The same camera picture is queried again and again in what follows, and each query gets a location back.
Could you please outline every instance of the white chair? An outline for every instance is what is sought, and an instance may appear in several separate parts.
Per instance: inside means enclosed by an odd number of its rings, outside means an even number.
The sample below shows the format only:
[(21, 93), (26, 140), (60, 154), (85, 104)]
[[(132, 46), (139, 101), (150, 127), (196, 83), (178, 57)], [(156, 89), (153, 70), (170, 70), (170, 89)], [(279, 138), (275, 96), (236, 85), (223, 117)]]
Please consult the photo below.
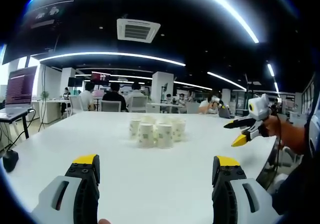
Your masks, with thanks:
[(185, 104), (186, 106), (186, 111), (187, 114), (197, 114), (198, 113), (198, 109), (199, 109), (199, 104), (195, 103), (195, 102), (186, 102)]
[(84, 108), (82, 106), (81, 96), (79, 95), (70, 95), (70, 104), (71, 104), (71, 115), (83, 112)]
[(121, 111), (121, 101), (100, 100), (99, 111), (120, 112)]
[(148, 96), (133, 96), (129, 103), (129, 112), (146, 113)]

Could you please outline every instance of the black ceiling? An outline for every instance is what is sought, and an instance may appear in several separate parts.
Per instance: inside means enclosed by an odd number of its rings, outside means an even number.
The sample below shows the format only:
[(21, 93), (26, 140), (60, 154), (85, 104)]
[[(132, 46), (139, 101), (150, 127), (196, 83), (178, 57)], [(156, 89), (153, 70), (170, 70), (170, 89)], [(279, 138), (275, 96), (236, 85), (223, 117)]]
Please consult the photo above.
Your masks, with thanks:
[[(52, 7), (43, 6), (66, 1), (55, 5), (60, 12), (51, 19), (36, 19), (41, 11)], [(207, 71), (245, 87), (246, 74), (249, 81), (262, 83), (255, 89), (275, 90), (267, 69), (267, 63), (271, 63), (280, 91), (301, 92), (312, 76), (313, 66), (300, 14), (293, 4), (287, 0), (227, 1), (251, 27), (259, 43), (254, 43), (239, 22), (213, 0), (33, 0), (9, 41), (4, 63), (34, 54), (42, 59), (90, 51), (134, 53), (186, 66), (107, 55), (73, 56), (43, 63), (58, 68), (167, 71), (174, 73), (177, 81), (215, 89), (237, 87), (209, 76)], [(119, 18), (155, 22), (161, 27), (151, 44), (122, 41), (117, 39)], [(53, 24), (32, 28), (50, 20)], [(146, 72), (116, 72), (152, 76)]]

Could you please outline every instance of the laptop screen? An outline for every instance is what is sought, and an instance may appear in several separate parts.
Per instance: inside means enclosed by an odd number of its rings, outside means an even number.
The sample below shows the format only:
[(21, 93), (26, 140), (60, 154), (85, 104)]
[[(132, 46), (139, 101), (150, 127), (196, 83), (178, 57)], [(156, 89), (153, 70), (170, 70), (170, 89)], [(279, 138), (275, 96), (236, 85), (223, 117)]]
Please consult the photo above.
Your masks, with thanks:
[(6, 89), (6, 105), (30, 104), (32, 88), (37, 67), (29, 67), (13, 71), (9, 74), (8, 86)]

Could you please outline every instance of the black mouse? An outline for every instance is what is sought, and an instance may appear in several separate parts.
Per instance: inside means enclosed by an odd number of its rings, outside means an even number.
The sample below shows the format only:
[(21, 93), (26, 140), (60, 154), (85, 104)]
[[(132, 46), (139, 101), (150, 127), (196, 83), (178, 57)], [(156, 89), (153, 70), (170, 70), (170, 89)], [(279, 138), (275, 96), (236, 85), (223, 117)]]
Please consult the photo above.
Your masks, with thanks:
[(19, 160), (19, 155), (14, 150), (7, 151), (3, 156), (3, 166), (7, 172), (11, 172), (16, 167), (16, 163)]

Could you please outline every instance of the laptop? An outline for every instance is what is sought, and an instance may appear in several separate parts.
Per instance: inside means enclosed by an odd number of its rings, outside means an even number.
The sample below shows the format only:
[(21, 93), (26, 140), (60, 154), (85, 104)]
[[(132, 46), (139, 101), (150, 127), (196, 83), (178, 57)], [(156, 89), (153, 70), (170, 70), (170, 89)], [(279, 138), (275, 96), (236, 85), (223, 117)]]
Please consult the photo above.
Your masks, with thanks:
[(226, 118), (226, 119), (234, 119), (234, 117), (235, 117), (235, 116), (233, 116), (233, 115), (230, 114), (229, 109), (228, 109), (226, 106), (224, 106), (224, 105), (222, 105), (222, 106), (219, 108), (218, 114), (219, 114), (219, 117), (221, 117), (221, 118)]
[(5, 108), (0, 110), (0, 120), (11, 120), (31, 108), (33, 83), (37, 66), (10, 72), (6, 89)]

